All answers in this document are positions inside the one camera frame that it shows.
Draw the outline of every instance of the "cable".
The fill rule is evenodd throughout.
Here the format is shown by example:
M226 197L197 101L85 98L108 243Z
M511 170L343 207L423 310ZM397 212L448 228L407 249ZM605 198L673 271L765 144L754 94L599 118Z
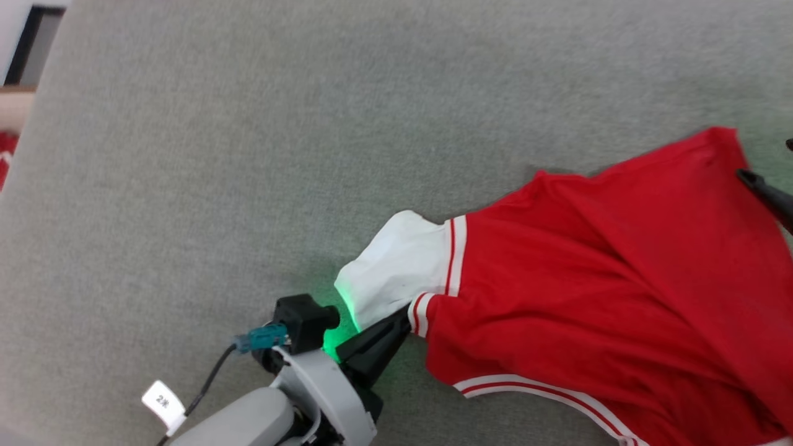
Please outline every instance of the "cable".
M190 414L195 410L196 406L198 406L198 403L201 402L201 399L204 397L204 395L206 395L206 392L209 391L209 386L212 386L212 381L215 380L215 376L217 375L217 372L220 370L220 366L222 366L223 363L226 362L228 356L231 355L232 352L234 352L236 349L237 349L236 344L231 344L228 346L228 348L226 348L226 351L223 352L223 355L215 363L215 367L213 367L212 371L209 372L209 376L207 377L206 382L204 382L204 386L201 387L201 391L198 392L196 398L193 399L193 402L191 402L190 406L188 406L187 410L185 410L185 417L189 417ZM157 446L163 446L165 442L168 441L168 438L170 438L168 435L161 438L159 440L159 443L157 443Z

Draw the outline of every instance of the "black frame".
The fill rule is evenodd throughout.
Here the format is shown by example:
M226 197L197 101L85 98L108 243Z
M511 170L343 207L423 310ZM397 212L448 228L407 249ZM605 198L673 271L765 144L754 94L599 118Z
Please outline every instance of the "black frame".
M17 51L13 54L11 65L6 74L6 81L3 85L17 85L22 80L22 72L25 71L25 65L28 63L30 50L33 48L33 41L36 40L36 35L39 32L41 19L44 16L62 17L66 12L66 8L58 6L34 6L30 8L28 20L25 22L25 28L22 29L22 35L19 37L17 44Z

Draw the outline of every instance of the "teal connector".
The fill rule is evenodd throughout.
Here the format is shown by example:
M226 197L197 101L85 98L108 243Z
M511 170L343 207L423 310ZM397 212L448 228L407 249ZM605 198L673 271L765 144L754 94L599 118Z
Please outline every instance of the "teal connector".
M237 346L237 352L240 353L264 350L288 343L289 335L286 333L286 326L281 324L264 325L252 329L245 335L234 336L234 345Z

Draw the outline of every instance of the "red fabric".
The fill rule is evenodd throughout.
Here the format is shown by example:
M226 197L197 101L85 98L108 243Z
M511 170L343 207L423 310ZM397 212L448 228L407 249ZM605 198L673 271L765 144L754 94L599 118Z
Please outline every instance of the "red fabric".
M582 392L626 444L793 432L793 262L739 167L735 131L713 128L594 178L540 172L468 214L458 296L427 307L427 367L469 394L499 374Z
M2 190L3 185L6 183L6 175L8 175L8 170L10 168L6 157L12 156L17 149L17 140L18 137L16 135L0 132L0 190Z

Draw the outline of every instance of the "white sleeve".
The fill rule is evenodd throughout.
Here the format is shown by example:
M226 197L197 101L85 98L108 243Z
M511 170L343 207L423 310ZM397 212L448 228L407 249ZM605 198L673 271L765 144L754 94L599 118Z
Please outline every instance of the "white sleeve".
M436 225L402 211L336 278L358 329L365 329L423 292L442 294L449 263L449 222Z

